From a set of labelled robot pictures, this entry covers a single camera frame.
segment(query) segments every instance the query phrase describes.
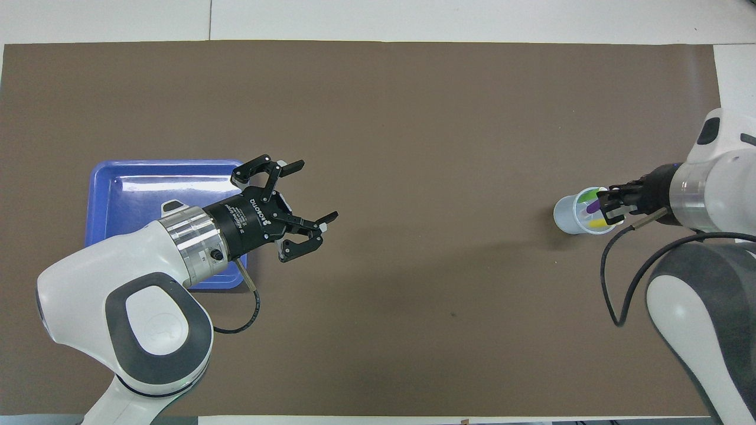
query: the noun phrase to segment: brown mat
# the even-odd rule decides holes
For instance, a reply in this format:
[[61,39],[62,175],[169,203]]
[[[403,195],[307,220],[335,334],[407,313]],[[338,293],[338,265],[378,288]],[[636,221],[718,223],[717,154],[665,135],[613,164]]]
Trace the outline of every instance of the brown mat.
[[[705,414],[643,291],[623,329],[598,283],[608,236],[554,203],[684,160],[718,107],[711,46],[161,42],[9,45],[0,94],[0,413],[83,413],[111,373],[52,343],[36,276],[82,247],[102,160],[271,154],[279,188],[341,216],[316,253],[250,269],[258,322],[220,335],[167,412]],[[610,258],[617,297],[683,229]],[[248,293],[202,293],[216,324]]]

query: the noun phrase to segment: blue tray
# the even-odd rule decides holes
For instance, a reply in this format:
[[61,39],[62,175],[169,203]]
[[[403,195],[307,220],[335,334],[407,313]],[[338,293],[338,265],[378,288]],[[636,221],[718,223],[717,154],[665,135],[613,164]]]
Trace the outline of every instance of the blue tray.
[[[206,206],[239,193],[230,182],[236,160],[105,161],[89,180],[85,245],[143,228],[160,218],[160,205],[172,199]],[[241,257],[246,266],[246,256]],[[235,264],[192,287],[231,289],[242,277]]]

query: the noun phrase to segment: paper cup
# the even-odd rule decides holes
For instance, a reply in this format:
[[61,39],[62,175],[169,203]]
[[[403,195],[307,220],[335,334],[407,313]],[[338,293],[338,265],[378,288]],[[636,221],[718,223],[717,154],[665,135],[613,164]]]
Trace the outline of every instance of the paper cup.
[[577,194],[560,199],[556,203],[554,206],[554,222],[563,232],[569,234],[605,234],[621,223],[607,225],[603,221],[604,216],[601,214],[601,210],[592,214],[586,211],[586,208],[598,199],[595,194],[591,193],[596,189],[599,191],[606,190],[606,188],[597,186],[585,188]]

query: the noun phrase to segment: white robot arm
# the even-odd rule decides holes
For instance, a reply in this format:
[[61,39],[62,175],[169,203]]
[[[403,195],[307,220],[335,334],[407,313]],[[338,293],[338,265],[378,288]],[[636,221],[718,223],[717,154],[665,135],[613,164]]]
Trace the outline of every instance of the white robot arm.
[[[90,355],[116,375],[84,425],[148,424],[200,380],[213,330],[234,331],[214,328],[187,288],[230,261],[251,284],[238,259],[263,244],[277,242],[282,262],[320,247],[327,223],[338,214],[315,222],[292,216],[275,190],[278,178],[303,166],[263,155],[234,169],[238,195],[204,208],[164,203],[161,219],[91,245],[39,275],[39,314],[53,341]],[[263,188],[249,183],[260,172],[269,174]],[[286,233],[308,239],[279,242]]]
[[[685,163],[611,186],[599,192],[599,201],[609,224],[625,213],[643,213],[699,233],[680,242],[728,236],[720,232],[751,241],[668,245],[652,257],[666,253],[650,278],[646,304],[714,419],[756,425],[756,119],[713,110]],[[619,319],[604,286],[618,326],[644,271],[631,284]]]

